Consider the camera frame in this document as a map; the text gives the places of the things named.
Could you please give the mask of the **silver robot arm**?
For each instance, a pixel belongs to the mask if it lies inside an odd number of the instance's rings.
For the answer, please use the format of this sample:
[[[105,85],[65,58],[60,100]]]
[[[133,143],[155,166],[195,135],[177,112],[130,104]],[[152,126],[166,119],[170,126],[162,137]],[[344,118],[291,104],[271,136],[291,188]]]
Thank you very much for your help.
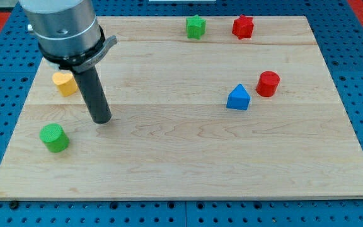
[[[46,60],[60,69],[82,73],[101,61],[117,44],[106,37],[91,0],[20,0]]]

